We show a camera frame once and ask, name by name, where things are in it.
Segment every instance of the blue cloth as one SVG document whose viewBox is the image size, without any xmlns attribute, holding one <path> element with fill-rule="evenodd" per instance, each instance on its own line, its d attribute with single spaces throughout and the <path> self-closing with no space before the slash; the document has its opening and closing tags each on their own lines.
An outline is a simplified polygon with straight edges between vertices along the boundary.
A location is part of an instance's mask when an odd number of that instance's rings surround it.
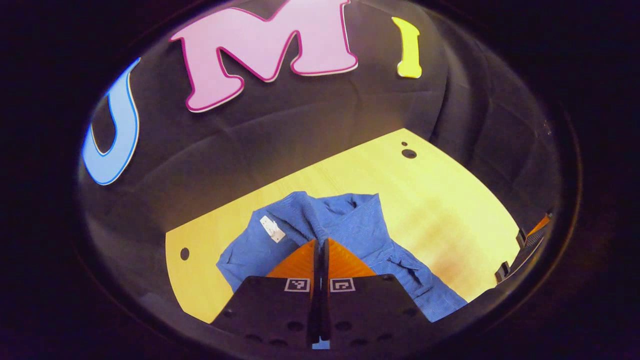
<svg viewBox="0 0 640 360">
<path fill-rule="evenodd" d="M 260 220 L 267 216 L 286 234 L 278 243 Z M 467 302 L 389 237 L 376 195 L 345 194 L 315 199 L 306 192 L 253 212 L 249 225 L 222 253 L 218 268 L 235 292 L 250 275 L 266 276 L 306 242 L 332 238 L 376 274 L 394 274 L 424 315 L 439 320 Z"/>
<path fill-rule="evenodd" d="M 320 340 L 319 343 L 311 344 L 311 348 L 314 350 L 329 350 L 331 348 L 331 341 Z"/>
</svg>

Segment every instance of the letter m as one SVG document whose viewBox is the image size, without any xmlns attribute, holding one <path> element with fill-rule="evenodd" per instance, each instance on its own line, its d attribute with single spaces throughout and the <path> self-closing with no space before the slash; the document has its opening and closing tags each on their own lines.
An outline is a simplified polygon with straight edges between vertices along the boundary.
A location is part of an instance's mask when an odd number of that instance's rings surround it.
<svg viewBox="0 0 640 360">
<path fill-rule="evenodd" d="M 344 5 L 349 0 L 288 0 L 265 20 L 237 8 L 206 16 L 178 31 L 192 93 L 187 108 L 203 112 L 238 96 L 244 80 L 227 73 L 225 51 L 265 82 L 276 79 L 294 35 L 300 52 L 291 70 L 303 76 L 338 74 L 355 69 L 358 58 L 349 51 Z"/>
</svg>

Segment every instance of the light wood tabletop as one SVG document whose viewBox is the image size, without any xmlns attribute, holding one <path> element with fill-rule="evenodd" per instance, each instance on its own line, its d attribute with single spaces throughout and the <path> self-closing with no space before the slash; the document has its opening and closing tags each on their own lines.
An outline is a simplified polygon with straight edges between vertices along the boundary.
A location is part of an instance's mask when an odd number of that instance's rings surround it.
<svg viewBox="0 0 640 360">
<path fill-rule="evenodd" d="M 402 150 L 415 151 L 413 159 Z M 400 129 L 285 176 L 166 234 L 166 263 L 187 314 L 212 322 L 232 296 L 216 262 L 252 212 L 291 192 L 380 194 L 391 238 L 471 301 L 514 260 L 518 226 L 498 199 L 444 152 Z M 189 250 L 183 260 L 180 253 Z"/>
</svg>

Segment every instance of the foam letter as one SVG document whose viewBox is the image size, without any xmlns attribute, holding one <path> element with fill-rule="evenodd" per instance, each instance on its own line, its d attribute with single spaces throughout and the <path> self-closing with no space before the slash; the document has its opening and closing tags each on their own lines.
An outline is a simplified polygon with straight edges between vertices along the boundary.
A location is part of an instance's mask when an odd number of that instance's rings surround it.
<svg viewBox="0 0 640 360">
<path fill-rule="evenodd" d="M 417 79 L 422 75 L 418 48 L 420 31 L 413 24 L 399 17 L 392 17 L 391 20 L 400 29 L 400 36 L 402 37 L 402 60 L 397 66 L 398 75 L 403 78 Z"/>
<path fill-rule="evenodd" d="M 200 19 L 171 37 L 182 39 L 184 63 L 192 93 L 187 108 L 202 112 L 238 96 L 244 80 L 229 75 L 222 64 L 225 51 L 265 82 L 276 79 L 295 34 L 300 52 L 291 70 L 303 76 L 337 74 L 355 69 L 349 51 L 344 5 L 349 0 L 288 0 L 268 20 L 237 8 Z"/>
<path fill-rule="evenodd" d="M 140 58 L 136 59 L 113 83 L 107 93 L 109 111 L 116 128 L 111 148 L 107 152 L 101 152 L 98 149 L 91 126 L 84 138 L 82 150 L 84 165 L 93 180 L 100 185 L 108 185 L 116 181 L 136 150 L 140 121 L 138 109 L 131 97 L 129 76 L 139 61 Z"/>
</svg>

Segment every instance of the screw hole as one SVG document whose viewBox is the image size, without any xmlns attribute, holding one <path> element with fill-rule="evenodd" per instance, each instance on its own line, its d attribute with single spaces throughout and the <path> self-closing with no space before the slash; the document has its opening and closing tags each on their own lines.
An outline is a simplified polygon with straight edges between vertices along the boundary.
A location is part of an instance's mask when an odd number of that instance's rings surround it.
<svg viewBox="0 0 640 360">
<path fill-rule="evenodd" d="M 182 250 L 180 250 L 180 258 L 182 260 L 187 260 L 189 258 L 189 249 L 183 247 Z"/>
<path fill-rule="evenodd" d="M 413 318 L 416 314 L 418 313 L 418 311 L 415 309 L 415 307 L 410 307 L 408 309 L 405 309 L 402 314 L 409 316 L 410 318 Z"/>
<path fill-rule="evenodd" d="M 262 338 L 260 336 L 254 335 L 254 334 L 248 334 L 244 338 L 247 339 L 247 340 L 255 341 L 257 343 L 262 343 Z"/>
<path fill-rule="evenodd" d="M 415 151 L 409 149 L 402 150 L 402 155 L 404 155 L 405 158 L 408 159 L 415 159 L 418 156 Z"/>
<path fill-rule="evenodd" d="M 287 324 L 287 328 L 291 331 L 302 331 L 305 328 L 305 326 L 299 322 L 289 322 Z"/>
<path fill-rule="evenodd" d="M 364 345 L 366 345 L 368 343 L 369 342 L 367 340 L 365 340 L 365 339 L 356 339 L 356 340 L 353 340 L 351 342 L 351 346 L 352 347 L 362 347 L 362 346 L 364 346 Z"/>
<path fill-rule="evenodd" d="M 335 328 L 339 331 L 349 331 L 351 330 L 351 323 L 350 322 L 339 322 L 337 324 L 335 324 Z"/>
<path fill-rule="evenodd" d="M 378 342 L 391 340 L 394 337 L 393 334 L 389 334 L 388 332 L 378 336 Z"/>
<path fill-rule="evenodd" d="M 286 341 L 281 340 L 281 339 L 273 339 L 271 341 L 269 341 L 269 344 L 276 346 L 276 347 L 286 347 L 289 346 L 289 344 L 287 344 Z"/>
</svg>

